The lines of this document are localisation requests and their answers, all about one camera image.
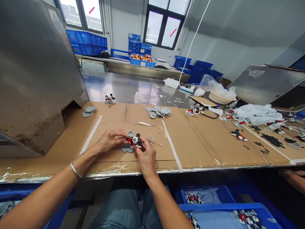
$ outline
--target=silver bracelet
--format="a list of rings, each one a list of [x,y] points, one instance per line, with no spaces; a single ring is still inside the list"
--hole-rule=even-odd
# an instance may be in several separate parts
[[[77,171],[76,171],[76,169],[75,169],[75,167],[73,166],[73,164],[72,164],[72,162],[70,162],[70,166],[71,166],[71,168],[72,168],[72,170],[75,172],[75,174],[78,176],[78,178],[83,178]]]

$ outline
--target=glue bottle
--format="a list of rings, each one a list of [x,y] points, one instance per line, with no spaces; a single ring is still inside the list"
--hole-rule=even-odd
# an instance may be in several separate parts
[[[140,99],[139,99],[139,92],[136,92],[136,94],[134,95],[134,100],[133,100],[134,103],[138,104],[140,102]]]

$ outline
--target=wooden stick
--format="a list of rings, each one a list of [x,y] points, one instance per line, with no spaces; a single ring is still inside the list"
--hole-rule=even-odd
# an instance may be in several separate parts
[[[152,136],[159,144],[160,144],[160,146],[162,146],[162,144],[154,137],[154,136]]]
[[[164,131],[163,131],[163,128],[162,128],[162,127],[161,127],[161,130],[162,130],[162,132],[163,132],[163,134],[164,134],[165,138],[167,138],[167,137],[166,137],[166,135],[165,135],[165,133],[164,133]]]

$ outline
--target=stainless steel table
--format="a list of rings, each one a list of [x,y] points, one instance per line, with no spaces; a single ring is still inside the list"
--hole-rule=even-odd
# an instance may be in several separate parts
[[[104,72],[101,75],[82,73],[91,101],[105,101],[113,94],[118,103],[133,103],[139,92],[140,104],[189,108],[195,104],[191,93],[165,86],[162,80]]]

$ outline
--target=cardboard work surface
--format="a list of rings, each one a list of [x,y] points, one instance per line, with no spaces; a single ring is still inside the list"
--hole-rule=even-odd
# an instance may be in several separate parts
[[[208,116],[213,116],[210,111],[205,111]],[[247,166],[247,165],[266,165],[268,164],[254,150],[248,150],[238,137],[231,135],[223,122],[217,119],[211,119],[201,114],[189,116],[187,119],[196,128],[204,139],[205,145],[213,152],[213,155],[221,166]]]
[[[289,160],[305,161],[305,150],[294,150],[290,147],[281,148],[282,154],[265,146],[269,155],[260,152],[260,148],[253,141],[258,137],[250,132],[243,134],[248,142],[243,142],[230,135],[231,129],[236,129],[233,123],[223,122],[220,119],[210,119],[203,115],[193,117],[185,114],[186,109],[170,107],[171,116],[165,116],[164,124],[160,117],[151,119],[145,107],[139,104],[104,104],[104,102],[88,101],[86,106],[95,106],[96,112],[83,118],[83,109],[74,110],[65,119],[66,130],[52,146],[45,157],[16,158],[0,160],[0,179],[15,181],[25,177],[50,177],[68,166],[85,147],[94,144],[108,128],[125,128],[125,131],[139,132],[142,137],[153,135],[163,145],[157,143],[155,149],[157,170],[177,170],[178,163],[183,169],[232,167],[232,166],[260,166],[260,165],[289,165]],[[146,122],[155,127],[139,125]],[[161,127],[171,139],[165,138]],[[87,170],[86,174],[107,174],[140,171],[135,153],[123,153],[116,149],[96,162]]]

